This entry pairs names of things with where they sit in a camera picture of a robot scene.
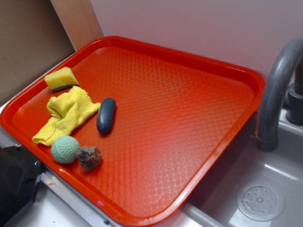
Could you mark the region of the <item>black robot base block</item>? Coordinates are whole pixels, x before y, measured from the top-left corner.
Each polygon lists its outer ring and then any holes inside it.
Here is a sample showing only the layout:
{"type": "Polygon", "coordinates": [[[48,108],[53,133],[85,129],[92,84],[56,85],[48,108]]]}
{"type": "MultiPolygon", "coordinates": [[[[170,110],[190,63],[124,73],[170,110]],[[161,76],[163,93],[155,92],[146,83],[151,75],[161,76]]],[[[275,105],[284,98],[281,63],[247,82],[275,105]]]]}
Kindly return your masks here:
{"type": "Polygon", "coordinates": [[[44,164],[21,144],[0,149],[0,225],[7,227],[30,208],[44,164]]]}

